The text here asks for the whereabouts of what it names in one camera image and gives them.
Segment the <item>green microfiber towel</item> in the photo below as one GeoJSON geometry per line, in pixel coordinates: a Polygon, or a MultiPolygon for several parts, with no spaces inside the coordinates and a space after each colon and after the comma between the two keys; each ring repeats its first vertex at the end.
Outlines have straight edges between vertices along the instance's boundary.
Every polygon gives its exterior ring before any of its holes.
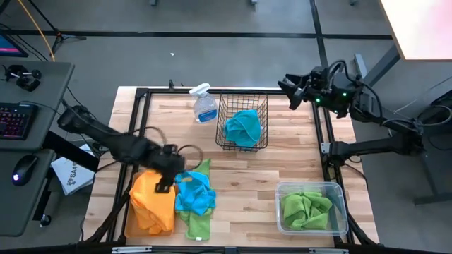
{"type": "Polygon", "coordinates": [[[296,192],[280,200],[282,222],[293,231],[326,230],[333,203],[319,192],[296,192]]]}
{"type": "MultiPolygon", "coordinates": [[[[203,160],[194,170],[208,176],[210,180],[211,159],[203,160]]],[[[186,237],[193,241],[207,241],[210,239],[210,219],[213,209],[208,209],[204,215],[194,212],[176,211],[179,218],[187,225],[186,237]]]]}

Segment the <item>backlit black keyboard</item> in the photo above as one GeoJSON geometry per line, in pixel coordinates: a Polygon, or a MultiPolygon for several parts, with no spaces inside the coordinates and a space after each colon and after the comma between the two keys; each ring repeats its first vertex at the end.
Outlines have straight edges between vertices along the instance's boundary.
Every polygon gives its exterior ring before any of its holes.
{"type": "Polygon", "coordinates": [[[0,140],[25,140],[37,111],[33,104],[0,103],[0,140]]]}

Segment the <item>clear plastic bin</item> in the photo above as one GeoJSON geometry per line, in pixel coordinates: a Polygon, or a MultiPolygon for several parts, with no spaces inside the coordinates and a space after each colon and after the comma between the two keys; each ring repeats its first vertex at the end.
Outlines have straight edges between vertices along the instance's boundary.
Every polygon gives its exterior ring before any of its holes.
{"type": "Polygon", "coordinates": [[[293,236],[344,236],[349,230],[345,197],[342,188],[329,181],[281,181],[275,188],[275,209],[278,230],[284,235],[293,236]],[[293,231],[283,225],[283,212],[280,200],[289,193],[319,192],[328,198],[333,206],[328,213],[326,230],[293,231]]]}

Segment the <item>glass cleaner spray bottle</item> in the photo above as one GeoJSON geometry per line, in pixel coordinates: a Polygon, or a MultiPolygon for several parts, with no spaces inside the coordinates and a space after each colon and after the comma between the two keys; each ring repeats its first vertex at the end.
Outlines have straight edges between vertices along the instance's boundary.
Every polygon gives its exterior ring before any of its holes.
{"type": "Polygon", "coordinates": [[[218,116],[218,106],[215,98],[208,92],[209,89],[209,83],[201,83],[189,90],[189,94],[196,98],[193,111],[198,123],[208,123],[218,116]]]}

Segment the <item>lit computer screen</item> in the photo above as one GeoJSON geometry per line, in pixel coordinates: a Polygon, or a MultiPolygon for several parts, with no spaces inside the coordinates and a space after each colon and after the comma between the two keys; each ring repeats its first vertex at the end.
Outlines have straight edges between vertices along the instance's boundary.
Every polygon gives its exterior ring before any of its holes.
{"type": "Polygon", "coordinates": [[[0,56],[26,58],[28,57],[28,53],[26,53],[7,35],[0,32],[0,56]]]}

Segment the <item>blue microfiber towel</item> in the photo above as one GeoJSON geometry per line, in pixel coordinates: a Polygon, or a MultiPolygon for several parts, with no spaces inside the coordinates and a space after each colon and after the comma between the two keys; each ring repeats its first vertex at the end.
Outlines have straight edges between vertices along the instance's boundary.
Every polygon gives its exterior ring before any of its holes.
{"type": "Polygon", "coordinates": [[[201,216],[208,209],[215,208],[216,192],[210,186],[207,175],[186,171],[176,175],[175,183],[179,192],[175,199],[175,210],[194,212],[201,216]]]}
{"type": "Polygon", "coordinates": [[[237,112],[223,127],[225,139],[240,147],[253,147],[261,138],[261,130],[255,109],[237,112]]]}

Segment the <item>black clamp mount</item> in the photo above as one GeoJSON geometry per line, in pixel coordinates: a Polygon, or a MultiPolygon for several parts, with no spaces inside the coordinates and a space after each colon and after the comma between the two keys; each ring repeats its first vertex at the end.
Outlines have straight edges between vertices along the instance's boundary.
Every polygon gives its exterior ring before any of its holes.
{"type": "Polygon", "coordinates": [[[5,81],[15,79],[16,85],[25,91],[33,92],[41,83],[42,72],[37,69],[29,71],[23,65],[10,65],[4,66],[4,70],[5,81]]]}

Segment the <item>black tripod stand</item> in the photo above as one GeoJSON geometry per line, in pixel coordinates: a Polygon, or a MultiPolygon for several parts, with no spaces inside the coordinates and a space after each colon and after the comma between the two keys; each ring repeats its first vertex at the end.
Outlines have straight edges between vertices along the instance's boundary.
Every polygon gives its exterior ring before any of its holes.
{"type": "Polygon", "coordinates": [[[39,13],[39,15],[45,20],[45,22],[53,30],[53,33],[56,36],[54,43],[51,47],[51,53],[55,54],[57,52],[57,49],[59,48],[60,44],[62,44],[66,40],[69,40],[69,39],[87,40],[87,37],[85,37],[85,36],[62,33],[58,28],[56,28],[52,24],[52,22],[46,17],[46,15],[40,10],[40,8],[33,2],[33,0],[28,0],[28,2],[39,13]]]}

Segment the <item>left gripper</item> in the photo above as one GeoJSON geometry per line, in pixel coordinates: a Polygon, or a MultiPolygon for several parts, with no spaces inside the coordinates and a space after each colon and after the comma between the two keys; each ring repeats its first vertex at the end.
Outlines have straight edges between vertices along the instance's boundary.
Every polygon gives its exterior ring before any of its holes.
{"type": "Polygon", "coordinates": [[[145,166],[159,172],[164,177],[155,184],[155,192],[168,193],[174,185],[175,176],[185,171],[185,164],[186,160],[179,152],[177,155],[166,156],[162,154],[162,147],[149,149],[145,158],[145,166]]]}

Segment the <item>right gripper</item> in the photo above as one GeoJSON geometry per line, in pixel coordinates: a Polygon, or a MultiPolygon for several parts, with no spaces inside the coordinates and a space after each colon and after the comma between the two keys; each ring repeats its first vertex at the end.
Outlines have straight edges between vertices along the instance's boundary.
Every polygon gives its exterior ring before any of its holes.
{"type": "Polygon", "coordinates": [[[286,74],[284,81],[278,81],[281,90],[287,95],[291,110],[295,110],[303,101],[315,102],[328,110],[339,110],[340,89],[329,74],[326,85],[311,83],[311,75],[286,74]]]}

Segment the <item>black computer mouse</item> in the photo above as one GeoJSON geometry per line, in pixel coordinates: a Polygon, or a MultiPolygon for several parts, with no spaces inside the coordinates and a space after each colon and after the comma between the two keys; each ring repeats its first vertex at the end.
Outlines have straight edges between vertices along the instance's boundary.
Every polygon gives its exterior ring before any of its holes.
{"type": "Polygon", "coordinates": [[[26,155],[20,158],[13,168],[12,184],[14,186],[24,186],[31,179],[38,160],[35,155],[26,155]]]}

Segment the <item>grey desk top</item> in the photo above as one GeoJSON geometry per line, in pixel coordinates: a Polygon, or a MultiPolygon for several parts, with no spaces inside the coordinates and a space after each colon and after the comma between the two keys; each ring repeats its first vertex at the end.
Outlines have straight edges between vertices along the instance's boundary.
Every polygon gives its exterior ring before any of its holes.
{"type": "Polygon", "coordinates": [[[0,150],[32,151],[41,148],[50,130],[56,110],[59,108],[73,74],[74,65],[64,62],[5,61],[0,65],[0,103],[34,102],[39,109],[25,140],[1,140],[0,150]],[[22,65],[29,71],[42,73],[40,85],[32,92],[19,88],[12,80],[4,80],[4,69],[10,65],[22,65]]]}
{"type": "Polygon", "coordinates": [[[13,169],[27,152],[0,152],[0,236],[21,236],[35,213],[54,159],[52,150],[41,150],[30,180],[24,186],[13,185],[13,169]]]}

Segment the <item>white table top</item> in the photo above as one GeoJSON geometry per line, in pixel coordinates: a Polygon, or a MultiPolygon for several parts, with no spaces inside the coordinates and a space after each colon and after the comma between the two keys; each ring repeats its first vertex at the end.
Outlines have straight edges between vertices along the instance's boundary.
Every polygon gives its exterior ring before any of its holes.
{"type": "Polygon", "coordinates": [[[379,0],[399,54],[452,61],[452,0],[379,0]]]}

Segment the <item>white printed booklet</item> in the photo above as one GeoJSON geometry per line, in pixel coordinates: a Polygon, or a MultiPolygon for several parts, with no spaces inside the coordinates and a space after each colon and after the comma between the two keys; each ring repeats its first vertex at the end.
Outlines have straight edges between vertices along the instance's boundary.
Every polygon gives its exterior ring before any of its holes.
{"type": "Polygon", "coordinates": [[[65,157],[56,159],[51,166],[61,183],[64,195],[72,195],[94,182],[95,173],[93,171],[65,157]]]}

